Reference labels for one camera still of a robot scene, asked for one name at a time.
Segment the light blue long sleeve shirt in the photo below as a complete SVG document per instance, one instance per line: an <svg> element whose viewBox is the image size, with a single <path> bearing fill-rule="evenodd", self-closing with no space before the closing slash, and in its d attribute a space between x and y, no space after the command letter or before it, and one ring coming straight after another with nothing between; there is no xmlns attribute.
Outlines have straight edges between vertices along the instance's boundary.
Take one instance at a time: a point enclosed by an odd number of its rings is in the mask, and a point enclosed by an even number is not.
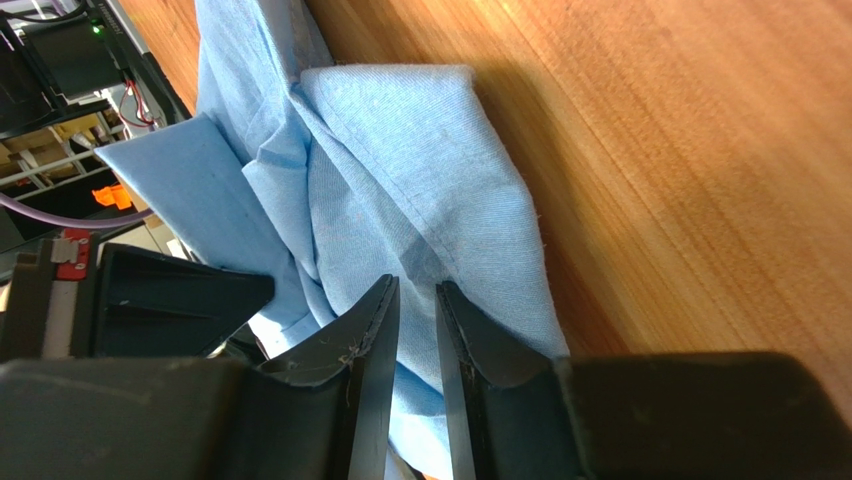
<svg viewBox="0 0 852 480"><path fill-rule="evenodd" d="M337 66L301 1L200 1L193 118L100 150L204 263L274 279L271 356L400 282L389 443L452 477L436 335L446 280L540 352L568 354L530 192L466 66Z"/></svg>

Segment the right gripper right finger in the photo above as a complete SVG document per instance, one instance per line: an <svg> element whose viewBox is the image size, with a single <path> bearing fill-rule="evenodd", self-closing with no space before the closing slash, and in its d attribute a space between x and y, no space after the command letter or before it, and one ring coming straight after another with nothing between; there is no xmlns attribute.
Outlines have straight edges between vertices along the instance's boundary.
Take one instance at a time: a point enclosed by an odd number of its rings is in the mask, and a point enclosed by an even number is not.
<svg viewBox="0 0 852 480"><path fill-rule="evenodd" d="M768 351L551 359L436 289L458 479L847 479L851 429Z"/></svg>

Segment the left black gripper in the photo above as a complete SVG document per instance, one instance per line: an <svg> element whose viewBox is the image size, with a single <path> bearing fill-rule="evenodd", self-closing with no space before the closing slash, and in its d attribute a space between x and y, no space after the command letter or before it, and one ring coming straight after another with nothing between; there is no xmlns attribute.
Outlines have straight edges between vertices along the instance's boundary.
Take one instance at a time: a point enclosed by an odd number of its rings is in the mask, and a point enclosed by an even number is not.
<svg viewBox="0 0 852 480"><path fill-rule="evenodd" d="M65 229L18 255L1 361L205 357L274 297L267 275L222 270Z"/></svg>

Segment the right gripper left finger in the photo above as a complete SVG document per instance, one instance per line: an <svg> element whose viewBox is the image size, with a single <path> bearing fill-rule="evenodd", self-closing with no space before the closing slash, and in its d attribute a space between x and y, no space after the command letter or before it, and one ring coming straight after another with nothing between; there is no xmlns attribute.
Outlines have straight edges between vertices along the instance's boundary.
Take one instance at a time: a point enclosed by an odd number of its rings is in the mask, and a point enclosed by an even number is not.
<svg viewBox="0 0 852 480"><path fill-rule="evenodd" d="M5 479L381 479L400 318L385 275L261 367L234 359L16 360Z"/></svg>

